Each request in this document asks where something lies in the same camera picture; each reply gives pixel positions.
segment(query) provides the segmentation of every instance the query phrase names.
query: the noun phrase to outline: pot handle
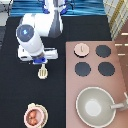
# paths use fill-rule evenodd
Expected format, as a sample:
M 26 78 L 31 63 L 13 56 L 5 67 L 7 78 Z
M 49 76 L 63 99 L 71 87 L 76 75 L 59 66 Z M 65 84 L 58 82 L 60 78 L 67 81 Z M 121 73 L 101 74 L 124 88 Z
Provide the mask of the pot handle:
M 31 103 L 31 104 L 28 105 L 28 109 L 29 108 L 32 108 L 32 107 L 35 107 L 35 104 L 34 103 Z

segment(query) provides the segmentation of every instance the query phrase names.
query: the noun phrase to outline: blue robot part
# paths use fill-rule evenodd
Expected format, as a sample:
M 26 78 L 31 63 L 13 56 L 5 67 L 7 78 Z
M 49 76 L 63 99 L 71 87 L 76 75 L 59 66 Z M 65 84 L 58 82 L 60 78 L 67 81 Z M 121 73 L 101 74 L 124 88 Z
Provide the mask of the blue robot part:
M 42 9 L 43 9 L 43 13 L 44 13 L 44 14 L 49 14 L 49 13 L 50 13 L 50 12 L 48 11 L 48 9 L 45 9 L 45 8 L 42 8 Z M 63 9 L 63 10 L 60 12 L 60 15 L 65 14 L 65 13 L 67 12 L 67 10 L 68 10 L 68 5 L 66 5 L 66 8 Z
M 46 64 L 48 60 L 45 57 L 40 59 L 33 59 L 33 64 Z

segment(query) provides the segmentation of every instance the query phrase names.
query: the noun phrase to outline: cable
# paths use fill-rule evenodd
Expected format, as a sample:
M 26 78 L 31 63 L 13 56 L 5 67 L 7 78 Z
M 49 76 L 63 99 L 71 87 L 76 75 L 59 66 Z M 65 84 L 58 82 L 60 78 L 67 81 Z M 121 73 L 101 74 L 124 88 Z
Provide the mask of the cable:
M 10 0 L 9 5 L 8 5 L 8 10 L 7 10 L 8 16 L 9 16 L 9 11 L 11 10 L 11 9 L 9 8 L 10 5 L 11 5 L 11 2 L 12 2 L 12 0 Z

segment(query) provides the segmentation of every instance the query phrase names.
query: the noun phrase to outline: black table surface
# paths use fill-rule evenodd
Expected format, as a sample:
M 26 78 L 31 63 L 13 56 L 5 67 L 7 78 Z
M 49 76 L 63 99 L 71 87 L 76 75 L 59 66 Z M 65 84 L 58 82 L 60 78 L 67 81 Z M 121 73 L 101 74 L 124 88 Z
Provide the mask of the black table surface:
M 16 28 L 20 19 L 8 18 L 0 51 L 1 128 L 25 128 L 23 118 L 30 103 L 41 104 L 48 110 L 45 128 L 66 128 L 65 43 L 111 41 L 107 16 L 62 17 L 63 33 L 56 39 L 42 38 L 45 47 L 57 48 L 59 54 L 58 59 L 46 65 L 49 76 L 45 80 L 37 76 L 39 65 L 21 63 L 17 58 Z

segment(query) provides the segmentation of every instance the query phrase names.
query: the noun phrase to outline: bowl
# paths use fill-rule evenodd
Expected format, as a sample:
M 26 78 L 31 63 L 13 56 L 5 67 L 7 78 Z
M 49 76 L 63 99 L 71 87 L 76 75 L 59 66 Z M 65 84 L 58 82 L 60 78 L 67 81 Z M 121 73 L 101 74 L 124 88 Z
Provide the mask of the bowl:
M 37 123 L 36 125 L 34 125 L 34 126 L 32 126 L 32 125 L 29 124 L 29 114 L 30 114 L 30 112 L 33 111 L 33 110 L 36 111 L 36 117 L 35 117 L 35 118 L 36 118 L 37 121 L 38 121 L 38 123 Z M 26 125 L 28 128 L 38 128 L 40 125 L 43 124 L 44 119 L 45 119 L 45 114 L 44 114 L 44 112 L 42 111 L 42 109 L 39 108 L 39 107 L 32 107 L 32 108 L 28 109 L 28 110 L 26 111 L 25 115 L 24 115 L 24 123 L 25 123 L 25 125 Z
M 88 87 L 79 93 L 76 110 L 84 123 L 102 128 L 114 120 L 116 109 L 111 109 L 112 104 L 114 100 L 107 91 L 99 87 Z

